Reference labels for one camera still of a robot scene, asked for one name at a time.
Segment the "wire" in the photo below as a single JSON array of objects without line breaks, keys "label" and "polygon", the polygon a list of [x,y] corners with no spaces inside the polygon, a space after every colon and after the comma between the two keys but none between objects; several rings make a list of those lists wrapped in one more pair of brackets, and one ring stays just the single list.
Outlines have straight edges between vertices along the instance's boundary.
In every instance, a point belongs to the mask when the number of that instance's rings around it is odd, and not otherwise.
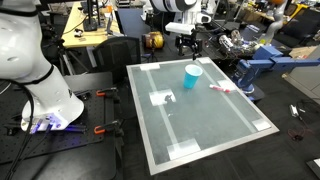
[{"label": "wire", "polygon": [[83,20],[82,20],[78,25],[76,25],[74,28],[70,29],[69,31],[63,33],[62,35],[68,34],[69,32],[73,31],[75,28],[77,28],[78,26],[80,26],[80,24],[82,24],[82,23],[84,22],[84,20],[86,20],[87,17],[88,17],[88,15],[86,15],[86,17],[84,17]]},{"label": "wire", "polygon": [[[296,102],[296,108],[298,111],[301,111],[301,112],[304,112],[303,110],[301,110],[301,108],[304,108],[304,109],[307,108],[310,112],[311,109],[306,107],[305,104],[318,105],[316,102],[314,102],[312,100],[319,100],[319,99],[320,98],[310,98],[310,99],[300,100],[300,101]],[[314,132],[312,129],[309,128],[307,122],[304,120],[305,117],[302,117],[301,113],[298,113],[297,118],[303,123],[302,130],[289,129],[287,133],[293,141],[302,141],[306,133],[314,134]]]},{"label": "wire", "polygon": [[5,87],[5,88],[0,92],[0,95],[3,94],[10,86],[11,86],[11,83],[9,83],[8,86]]},{"label": "wire", "polygon": [[42,144],[42,142],[47,138],[47,136],[48,136],[51,128],[52,128],[52,124],[49,124],[49,125],[47,126],[47,129],[46,129],[46,132],[45,132],[43,138],[42,138],[35,146],[33,146],[33,148],[31,148],[26,154],[24,154],[24,156],[22,156],[22,157],[19,159],[19,162],[18,162],[17,166],[15,167],[15,169],[14,169],[13,171],[16,171],[17,168],[18,168],[18,167],[20,166],[20,164],[22,163],[22,161],[25,160],[35,149],[37,149],[37,147],[38,147],[40,144]]},{"label": "wire", "polygon": [[27,144],[28,142],[30,141],[31,139],[31,135],[30,135],[30,129],[31,129],[31,126],[32,126],[32,121],[33,121],[33,113],[34,113],[34,101],[33,101],[33,97],[30,93],[30,91],[22,84],[16,82],[16,81],[13,81],[13,80],[7,80],[9,81],[11,84],[16,84],[17,86],[19,86],[25,93],[26,93],[26,96],[29,100],[29,103],[30,103],[30,108],[31,108],[31,111],[30,111],[30,117],[29,117],[29,124],[28,124],[28,127],[27,127],[27,130],[26,130],[26,134],[25,134],[25,137],[23,139],[23,142],[21,144],[21,147],[19,149],[19,152],[16,156],[16,158],[14,159],[14,161],[12,162],[11,164],[11,167],[10,167],[10,170],[8,171],[6,177],[5,177],[5,180],[10,180],[12,179],[13,177],[13,174],[14,174],[14,170],[17,166],[17,163],[18,163],[18,160],[20,159],[23,151],[25,150],[25,148],[27,147]]}]

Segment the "black cable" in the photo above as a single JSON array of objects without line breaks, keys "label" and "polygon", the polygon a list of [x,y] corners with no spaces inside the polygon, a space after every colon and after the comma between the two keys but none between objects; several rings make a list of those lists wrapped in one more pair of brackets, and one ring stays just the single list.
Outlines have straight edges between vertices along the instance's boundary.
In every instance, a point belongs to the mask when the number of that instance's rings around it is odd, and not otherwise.
[{"label": "black cable", "polygon": [[46,129],[46,132],[43,136],[43,138],[35,145],[33,146],[33,148],[31,148],[26,154],[24,154],[24,156],[22,156],[20,159],[19,159],[19,162],[17,164],[17,166],[15,167],[15,169],[13,169],[13,171],[15,172],[17,170],[17,168],[20,166],[20,164],[22,163],[23,160],[25,160],[35,149],[37,149],[38,146],[40,146],[40,144],[42,144],[42,142],[47,138],[51,128],[52,128],[52,124],[49,124],[47,126],[47,129]]},{"label": "black cable", "polygon": [[6,177],[5,177],[5,180],[10,180],[12,179],[13,177],[13,174],[14,174],[14,169],[18,163],[18,160],[20,159],[23,151],[25,150],[25,148],[27,147],[27,144],[28,142],[30,141],[31,139],[31,135],[30,135],[30,129],[31,129],[31,126],[32,126],[32,121],[33,121],[33,113],[34,113],[34,101],[33,101],[33,97],[30,93],[30,91],[22,84],[16,82],[16,81],[13,81],[13,80],[6,80],[6,81],[9,81],[10,83],[12,84],[16,84],[17,86],[19,86],[25,93],[26,93],[26,96],[29,100],[29,103],[30,103],[30,108],[31,108],[31,113],[30,113],[30,120],[29,120],[29,124],[28,124],[28,127],[27,127],[27,130],[26,130],[26,134],[25,134],[25,137],[23,139],[23,142],[21,144],[21,147],[19,149],[19,152],[16,156],[16,158],[14,159],[14,161],[12,162],[11,164],[11,167],[10,167],[10,170],[8,171]]},{"label": "black cable", "polygon": [[72,28],[70,31],[67,31],[65,33],[63,33],[62,35],[64,34],[68,34],[69,32],[73,31],[74,29],[76,29],[78,26],[80,26],[80,24],[82,24],[84,22],[84,20],[86,20],[86,18],[88,17],[88,15],[86,15],[86,17],[83,18],[83,20],[78,24],[76,25],[74,28]]},{"label": "black cable", "polygon": [[225,20],[224,20],[223,25],[220,26],[220,27],[218,27],[218,28],[216,28],[216,29],[207,30],[207,31],[199,31],[198,33],[212,33],[212,32],[216,32],[216,31],[224,28],[224,26],[228,23],[228,20],[229,20],[229,18],[230,18],[230,12],[231,12],[231,10],[230,10],[230,4],[229,4],[228,0],[225,0],[225,4],[226,4],[226,9],[227,9],[227,10],[226,10],[227,14],[226,14],[226,18],[225,18]]}]

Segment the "chair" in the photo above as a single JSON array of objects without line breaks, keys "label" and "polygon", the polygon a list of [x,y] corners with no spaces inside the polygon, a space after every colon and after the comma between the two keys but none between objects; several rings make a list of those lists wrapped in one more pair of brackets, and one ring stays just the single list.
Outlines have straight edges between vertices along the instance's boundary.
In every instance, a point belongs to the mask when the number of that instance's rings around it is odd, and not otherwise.
[{"label": "chair", "polygon": [[112,72],[121,101],[114,101],[116,116],[122,119],[136,117],[126,65],[140,64],[140,42],[134,37],[113,37],[99,44],[93,51],[98,71]]},{"label": "chair", "polygon": [[320,12],[301,9],[300,12],[284,27],[274,39],[293,48],[305,46],[320,29]]},{"label": "chair", "polygon": [[110,38],[92,52],[98,71],[112,72],[114,84],[128,77],[126,65],[141,63],[139,39],[134,37]]}]

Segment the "cup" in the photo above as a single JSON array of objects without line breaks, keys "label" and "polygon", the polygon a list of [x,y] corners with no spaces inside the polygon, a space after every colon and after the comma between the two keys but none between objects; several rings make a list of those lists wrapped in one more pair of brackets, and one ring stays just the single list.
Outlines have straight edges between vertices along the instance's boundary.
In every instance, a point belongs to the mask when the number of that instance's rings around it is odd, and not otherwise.
[{"label": "cup", "polygon": [[194,64],[189,64],[185,68],[186,75],[184,77],[183,86],[187,89],[192,89],[196,84],[199,76],[203,73],[202,69]]}]

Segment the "lab equipment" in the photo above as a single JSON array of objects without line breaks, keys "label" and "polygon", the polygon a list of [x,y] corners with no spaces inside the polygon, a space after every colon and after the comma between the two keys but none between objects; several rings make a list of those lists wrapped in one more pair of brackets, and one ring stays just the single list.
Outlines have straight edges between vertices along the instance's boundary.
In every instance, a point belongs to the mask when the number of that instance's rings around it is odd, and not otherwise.
[{"label": "lab equipment", "polygon": [[281,57],[281,52],[272,46],[260,47],[253,57],[255,60],[240,60],[237,64],[237,70],[231,77],[232,81],[242,91],[249,95],[254,92],[253,81],[265,70],[285,71],[294,67],[318,66],[320,59],[292,59],[290,57]]},{"label": "lab equipment", "polygon": [[0,3],[0,79],[15,81],[32,94],[23,108],[21,128],[30,132],[64,130],[84,110],[57,67],[42,54],[41,29],[32,0],[4,0]]}]

